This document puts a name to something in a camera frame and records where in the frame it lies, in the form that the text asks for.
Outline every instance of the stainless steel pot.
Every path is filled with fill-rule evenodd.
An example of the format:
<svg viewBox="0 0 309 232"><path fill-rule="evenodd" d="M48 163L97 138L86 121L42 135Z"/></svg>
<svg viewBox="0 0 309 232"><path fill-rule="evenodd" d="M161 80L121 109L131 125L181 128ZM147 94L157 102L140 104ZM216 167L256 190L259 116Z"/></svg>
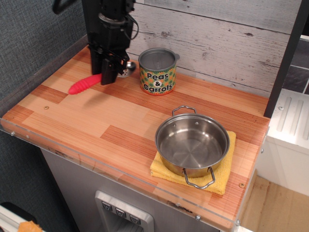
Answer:
<svg viewBox="0 0 309 232"><path fill-rule="evenodd" d="M175 116L175 112L184 107L195 113ZM174 109L172 117L164 121L155 134L155 145L163 164L198 189L205 189L215 182L213 171L227 154L229 144L227 131L220 123L185 105ZM205 186L189 182L189 177L202 177L208 171L212 181Z"/></svg>

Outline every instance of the screw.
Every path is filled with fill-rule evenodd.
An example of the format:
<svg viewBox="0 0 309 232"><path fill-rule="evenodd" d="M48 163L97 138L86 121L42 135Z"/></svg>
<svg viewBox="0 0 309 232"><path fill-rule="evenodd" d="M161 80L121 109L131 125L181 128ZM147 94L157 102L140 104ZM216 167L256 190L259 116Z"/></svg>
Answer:
<svg viewBox="0 0 309 232"><path fill-rule="evenodd" d="M239 187L240 188L245 188L245 184L244 183L239 183Z"/></svg>

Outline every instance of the wooden countertop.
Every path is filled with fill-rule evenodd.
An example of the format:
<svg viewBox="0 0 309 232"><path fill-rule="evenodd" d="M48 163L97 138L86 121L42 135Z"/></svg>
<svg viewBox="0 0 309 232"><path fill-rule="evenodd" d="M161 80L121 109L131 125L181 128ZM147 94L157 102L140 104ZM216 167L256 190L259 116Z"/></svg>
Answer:
<svg viewBox="0 0 309 232"><path fill-rule="evenodd" d="M178 73L173 92L152 96L140 88L139 70L127 78L68 95L78 80L91 75L87 48L50 76L4 115L9 132L164 203L180 203L185 213L229 230L254 171L269 119L268 99ZM180 105L220 122L236 133L232 170L225 194L151 177L155 132Z"/></svg>

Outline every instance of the wood grain surface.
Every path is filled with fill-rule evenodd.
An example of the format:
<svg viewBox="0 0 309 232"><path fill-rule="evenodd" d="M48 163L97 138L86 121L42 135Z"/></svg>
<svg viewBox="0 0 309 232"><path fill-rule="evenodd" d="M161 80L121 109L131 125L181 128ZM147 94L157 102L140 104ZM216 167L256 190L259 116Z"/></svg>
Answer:
<svg viewBox="0 0 309 232"><path fill-rule="evenodd" d="M139 33L127 52L167 48L180 55L179 73L269 97L300 3L145 0L130 13Z"/></svg>
<svg viewBox="0 0 309 232"><path fill-rule="evenodd" d="M113 84L68 95L75 82L91 75L90 69L85 48L10 110L2 126L154 199L178 203L185 213L199 214L223 231L231 230L246 190L239 184L248 185L267 131L269 119L263 113L268 99L179 73L173 92L152 96L141 90L138 68ZM223 196L150 175L155 132L180 105L196 108L237 135Z"/></svg>

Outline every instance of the pot handle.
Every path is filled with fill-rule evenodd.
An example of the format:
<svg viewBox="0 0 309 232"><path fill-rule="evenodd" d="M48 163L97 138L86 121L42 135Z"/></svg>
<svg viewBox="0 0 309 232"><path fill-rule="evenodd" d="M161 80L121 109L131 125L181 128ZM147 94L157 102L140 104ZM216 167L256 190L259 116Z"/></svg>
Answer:
<svg viewBox="0 0 309 232"><path fill-rule="evenodd" d="M216 179L214 178L214 174L213 174L212 168L209 167L208 170L207 170L207 172L208 172L209 170L211 171L212 181L209 182L209 183L208 183L207 185L205 185L205 186L198 186L198 185L196 185L196 184L193 184L193 183L189 182L188 175L187 175L187 171L186 171L185 168L184 168L184 169L183 169L183 173L184 173L185 181L187 182L188 185L194 186L195 188L198 188L198 189L206 189L209 185L212 185L212 184L216 181Z"/></svg>
<svg viewBox="0 0 309 232"><path fill-rule="evenodd" d="M192 107L186 106L186 105L181 105L181 106L179 106L178 108L176 108L176 109L174 109L174 110L172 111L173 116L175 115L175 111L177 111L177 110L179 110L179 109L181 109L181 108L187 108L187 109L190 109L190 110L194 110L194 113L195 113L195 114L197 113L197 110L196 110L195 108L192 108Z"/></svg>

